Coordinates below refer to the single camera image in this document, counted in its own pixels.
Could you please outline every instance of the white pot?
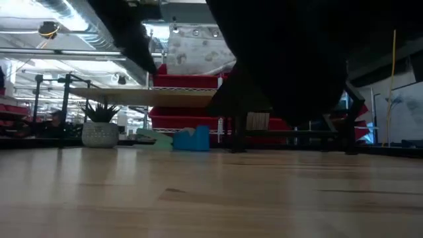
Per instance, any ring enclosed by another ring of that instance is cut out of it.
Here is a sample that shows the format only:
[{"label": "white pot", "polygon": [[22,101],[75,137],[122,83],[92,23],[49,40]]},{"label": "white pot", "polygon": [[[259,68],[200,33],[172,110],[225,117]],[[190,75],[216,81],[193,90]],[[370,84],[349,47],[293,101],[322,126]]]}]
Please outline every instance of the white pot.
[{"label": "white pot", "polygon": [[86,122],[82,130],[82,142],[91,148],[113,148],[118,145],[118,125],[105,122]]}]

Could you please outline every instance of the white panel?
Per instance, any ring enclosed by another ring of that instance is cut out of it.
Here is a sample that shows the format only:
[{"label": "white panel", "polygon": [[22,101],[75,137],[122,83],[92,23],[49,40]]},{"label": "white panel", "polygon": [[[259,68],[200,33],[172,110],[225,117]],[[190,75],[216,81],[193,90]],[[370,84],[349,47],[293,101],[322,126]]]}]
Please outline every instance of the white panel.
[{"label": "white panel", "polygon": [[[398,74],[394,78],[393,89],[397,87],[402,87],[404,85],[409,85],[410,83],[416,82],[416,78],[414,76],[413,71],[408,71],[406,73]],[[359,92],[364,97],[365,106],[369,109],[369,112],[361,115],[360,118],[365,120],[367,123],[372,121],[372,114],[371,114],[371,93],[370,88],[373,88],[373,94],[384,94],[387,95],[389,92],[389,87],[391,86],[391,77],[388,77],[382,81],[373,83],[371,85],[359,88]]]},{"label": "white panel", "polygon": [[[423,83],[416,83],[392,92],[391,142],[423,138]],[[383,93],[375,97],[379,142],[387,142],[387,98]]]},{"label": "white panel", "polygon": [[169,38],[169,74],[205,74],[235,61],[217,26],[178,24],[176,27],[178,32],[171,27]]}]

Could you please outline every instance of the wire shelf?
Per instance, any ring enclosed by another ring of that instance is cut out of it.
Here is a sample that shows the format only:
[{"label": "wire shelf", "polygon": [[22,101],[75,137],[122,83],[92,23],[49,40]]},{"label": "wire shelf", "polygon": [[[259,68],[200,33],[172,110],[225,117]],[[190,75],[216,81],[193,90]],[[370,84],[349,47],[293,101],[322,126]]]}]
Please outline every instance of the wire shelf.
[{"label": "wire shelf", "polygon": [[183,88],[183,87],[150,87],[150,90],[168,90],[168,91],[183,91],[183,92],[210,92],[216,91],[217,89],[195,89],[195,88]]},{"label": "wire shelf", "polygon": [[[174,128],[153,128],[153,131],[159,133],[177,133],[180,132],[182,129],[174,129]],[[223,135],[223,132],[219,132],[218,130],[210,130],[210,135]]]}]

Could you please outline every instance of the potted plant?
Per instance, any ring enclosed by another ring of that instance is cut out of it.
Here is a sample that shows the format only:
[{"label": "potted plant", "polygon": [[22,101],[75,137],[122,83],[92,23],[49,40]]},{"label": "potted plant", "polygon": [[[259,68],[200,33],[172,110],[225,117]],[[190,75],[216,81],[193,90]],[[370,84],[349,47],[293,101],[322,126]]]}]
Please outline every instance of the potted plant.
[{"label": "potted plant", "polygon": [[116,108],[116,105],[108,107],[107,104],[98,103],[94,109],[88,104],[88,108],[81,107],[81,110],[92,121],[84,123],[82,142],[85,146],[93,148],[112,148],[118,144],[118,125],[110,123],[113,116],[120,110]]}]

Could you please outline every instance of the person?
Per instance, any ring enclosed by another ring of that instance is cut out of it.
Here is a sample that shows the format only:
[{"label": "person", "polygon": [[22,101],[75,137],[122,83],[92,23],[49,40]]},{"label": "person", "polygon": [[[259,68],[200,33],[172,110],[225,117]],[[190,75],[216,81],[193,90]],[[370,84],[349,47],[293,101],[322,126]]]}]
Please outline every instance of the person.
[{"label": "person", "polygon": [[52,119],[45,122],[38,122],[35,125],[34,132],[37,138],[60,138],[63,127],[61,121],[65,116],[61,110],[51,113]]},{"label": "person", "polygon": [[8,132],[5,128],[1,128],[1,133],[4,136],[12,137],[12,138],[26,138],[29,136],[36,136],[37,138],[60,138],[62,135],[63,127],[61,126],[61,122],[65,114],[57,110],[51,113],[52,119],[44,122],[27,122],[27,121],[20,121],[15,122],[15,128],[17,129],[15,132]]}]

